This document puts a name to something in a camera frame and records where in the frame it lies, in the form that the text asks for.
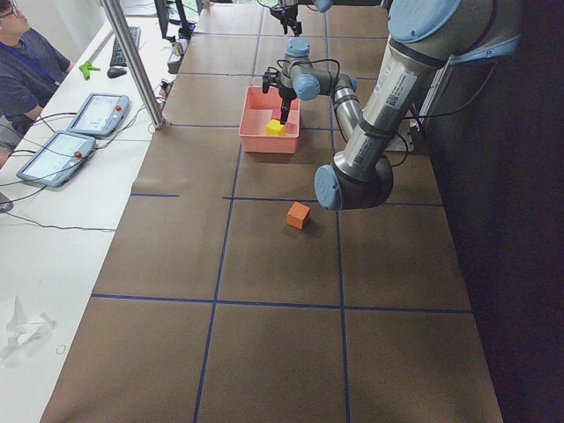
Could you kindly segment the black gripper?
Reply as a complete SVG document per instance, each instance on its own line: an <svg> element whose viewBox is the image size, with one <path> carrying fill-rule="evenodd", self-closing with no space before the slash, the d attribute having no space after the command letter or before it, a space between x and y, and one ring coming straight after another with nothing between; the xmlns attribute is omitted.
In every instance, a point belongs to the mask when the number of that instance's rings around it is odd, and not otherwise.
<svg viewBox="0 0 564 423"><path fill-rule="evenodd" d="M281 124L286 124L287 115L290 113L292 101L296 99L296 93L293 88L281 85L278 88L278 95L282 99L279 122Z"/></svg>
<svg viewBox="0 0 564 423"><path fill-rule="evenodd" d="M288 34L291 29L291 20L293 34L295 36L300 36L302 34L302 24L299 20L297 20L298 7L298 0L278 0L273 6L270 6L271 15L274 18L281 20L284 34Z"/></svg>

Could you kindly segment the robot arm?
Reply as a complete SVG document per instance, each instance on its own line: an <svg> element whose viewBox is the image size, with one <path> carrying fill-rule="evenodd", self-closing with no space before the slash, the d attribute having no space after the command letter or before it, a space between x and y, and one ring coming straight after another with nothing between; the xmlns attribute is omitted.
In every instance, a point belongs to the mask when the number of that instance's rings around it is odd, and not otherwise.
<svg viewBox="0 0 564 423"><path fill-rule="evenodd" d="M263 91L278 89L281 120L294 100L330 97L346 141L329 165L315 173L318 203L331 211L357 210L384 203L393 187L384 151L427 77L448 63L508 56L520 39L520 1L394 1L389 8L387 56L366 106L356 80L341 72L317 70L309 42L286 44L278 69L263 75Z"/></svg>
<svg viewBox="0 0 564 423"><path fill-rule="evenodd" d="M267 5L257 1L258 4L268 9L270 15L275 18L283 27L284 34L288 34L291 30L294 37L302 34L302 23L298 20L299 6L304 5L312 11L325 13L332 6L379 6L388 11L393 4L392 1L331 1L331 0L315 0L315 1L298 1L298 0L282 0L277 1L274 5Z"/></svg>

